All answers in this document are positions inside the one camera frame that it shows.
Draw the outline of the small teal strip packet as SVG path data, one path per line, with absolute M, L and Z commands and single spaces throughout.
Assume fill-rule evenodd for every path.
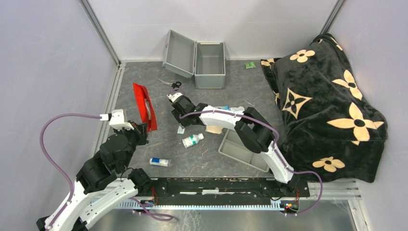
M 183 126 L 179 126 L 177 130 L 177 134 L 184 134 L 185 128 Z

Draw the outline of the red first aid pouch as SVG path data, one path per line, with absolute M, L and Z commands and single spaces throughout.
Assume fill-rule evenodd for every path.
M 157 130 L 156 116 L 147 88 L 137 83 L 132 85 L 141 121 L 147 123 L 148 132 Z

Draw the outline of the grey metal case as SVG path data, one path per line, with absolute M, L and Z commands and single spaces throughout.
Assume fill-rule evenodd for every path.
M 195 41 L 169 30 L 162 67 L 193 78 L 197 89 L 224 89 L 226 55 L 224 41 Z

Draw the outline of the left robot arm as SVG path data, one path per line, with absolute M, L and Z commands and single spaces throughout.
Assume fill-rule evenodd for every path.
M 133 196 L 146 196 L 152 188 L 152 180 L 142 168 L 133 169 L 128 177 L 107 194 L 94 200 L 105 188 L 125 172 L 137 146 L 147 140 L 146 123 L 128 121 L 120 130 L 108 137 L 99 151 L 76 175 L 74 192 L 67 196 L 57 211 L 39 218 L 40 231 L 88 231 L 109 211 Z

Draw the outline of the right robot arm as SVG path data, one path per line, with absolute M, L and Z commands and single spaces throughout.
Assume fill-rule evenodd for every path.
M 278 183 L 278 191 L 283 196 L 291 196 L 297 191 L 300 178 L 284 158 L 278 148 L 278 132 L 253 107 L 244 111 L 222 110 L 205 103 L 194 105 L 182 93 L 167 95 L 174 110 L 172 115 L 184 127 L 190 125 L 217 126 L 234 130 L 243 145 L 251 152 L 259 154 L 272 171 Z

